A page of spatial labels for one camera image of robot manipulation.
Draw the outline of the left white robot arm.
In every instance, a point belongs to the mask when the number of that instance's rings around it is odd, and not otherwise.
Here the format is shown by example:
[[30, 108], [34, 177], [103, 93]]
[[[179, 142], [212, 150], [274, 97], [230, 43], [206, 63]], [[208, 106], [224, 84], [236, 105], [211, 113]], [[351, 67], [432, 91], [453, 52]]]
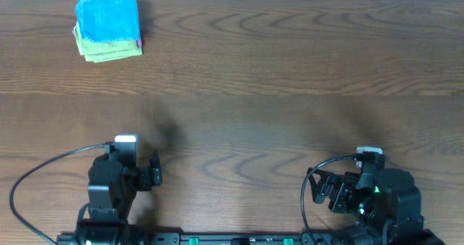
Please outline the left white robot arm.
[[151, 191], [162, 183], [158, 151], [149, 165], [136, 165], [136, 152], [107, 150], [97, 157], [88, 172], [88, 219], [79, 220], [73, 244], [150, 244], [152, 239], [140, 227], [128, 222], [136, 194]]

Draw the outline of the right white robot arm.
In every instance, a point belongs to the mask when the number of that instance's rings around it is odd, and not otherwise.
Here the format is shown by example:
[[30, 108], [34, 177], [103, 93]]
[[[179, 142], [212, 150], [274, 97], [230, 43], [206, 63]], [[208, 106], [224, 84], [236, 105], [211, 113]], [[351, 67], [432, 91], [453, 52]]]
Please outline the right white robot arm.
[[424, 228], [421, 193], [413, 176], [400, 169], [367, 170], [343, 175], [325, 170], [311, 172], [312, 200], [329, 199], [333, 213], [352, 214], [351, 227], [316, 238], [317, 244], [444, 245]]

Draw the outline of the blue microfiber cloth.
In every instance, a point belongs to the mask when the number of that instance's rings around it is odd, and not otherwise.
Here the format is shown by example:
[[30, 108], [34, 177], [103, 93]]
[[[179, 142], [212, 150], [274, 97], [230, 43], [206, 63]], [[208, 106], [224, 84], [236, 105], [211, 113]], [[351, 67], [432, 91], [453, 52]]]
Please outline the blue microfiber cloth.
[[136, 0], [78, 0], [75, 13], [83, 39], [94, 43], [141, 37]]

